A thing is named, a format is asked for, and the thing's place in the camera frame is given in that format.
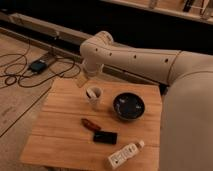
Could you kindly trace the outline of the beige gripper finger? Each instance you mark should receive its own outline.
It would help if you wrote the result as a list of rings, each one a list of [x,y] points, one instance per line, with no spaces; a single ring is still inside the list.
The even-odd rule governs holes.
[[[76,79],[76,85],[81,88],[88,82],[88,80],[89,78],[87,76],[84,74],[79,74]]]

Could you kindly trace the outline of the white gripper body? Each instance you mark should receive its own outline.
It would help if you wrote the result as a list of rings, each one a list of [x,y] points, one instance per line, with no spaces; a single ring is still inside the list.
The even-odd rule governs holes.
[[[102,72],[104,65],[88,62],[87,60],[84,60],[82,63],[82,67],[83,67],[83,72],[85,76],[88,78],[91,78],[91,77],[96,77],[97,75],[99,75]]]

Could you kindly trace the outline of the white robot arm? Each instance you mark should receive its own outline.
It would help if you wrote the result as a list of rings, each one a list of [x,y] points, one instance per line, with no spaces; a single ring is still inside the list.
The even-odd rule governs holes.
[[[213,55],[116,46],[107,31],[83,41],[83,78],[105,65],[165,84],[159,171],[213,171]]]

